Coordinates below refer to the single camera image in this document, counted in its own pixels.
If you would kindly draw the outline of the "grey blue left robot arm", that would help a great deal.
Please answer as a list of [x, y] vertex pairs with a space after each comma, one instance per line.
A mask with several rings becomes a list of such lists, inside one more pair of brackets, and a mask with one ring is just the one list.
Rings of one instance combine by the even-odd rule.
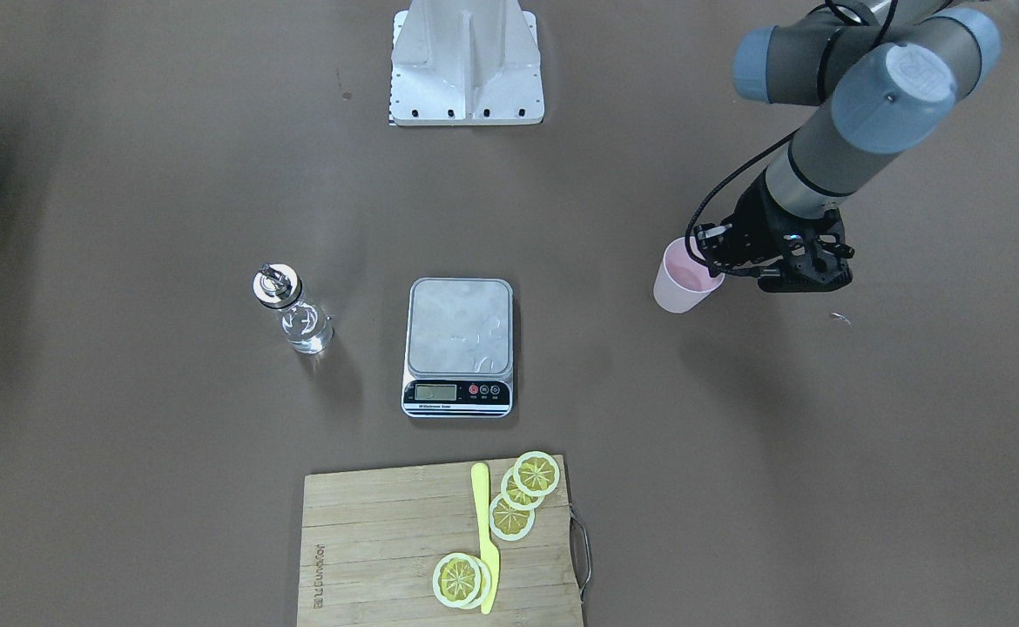
[[728, 217], [704, 223], [704, 207], [694, 210], [688, 258], [766, 293], [849, 285], [855, 250], [841, 204], [928, 138], [1001, 49], [993, 17], [959, 1], [827, 1], [795, 24], [747, 33], [732, 61], [737, 94], [813, 114], [750, 159], [764, 170]]

